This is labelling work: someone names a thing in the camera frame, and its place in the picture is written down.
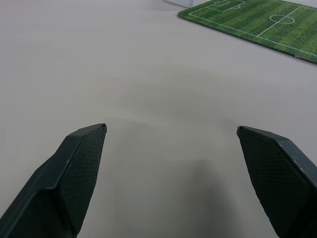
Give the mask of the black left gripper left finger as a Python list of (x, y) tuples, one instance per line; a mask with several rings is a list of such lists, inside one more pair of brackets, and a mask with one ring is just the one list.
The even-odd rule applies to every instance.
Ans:
[(81, 128), (28, 179), (0, 219), (2, 238), (75, 238), (97, 182), (107, 126)]

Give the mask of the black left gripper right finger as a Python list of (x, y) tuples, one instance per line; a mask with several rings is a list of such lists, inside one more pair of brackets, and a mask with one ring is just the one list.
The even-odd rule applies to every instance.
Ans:
[(288, 138), (237, 128), (252, 186), (280, 238), (317, 236), (317, 167)]

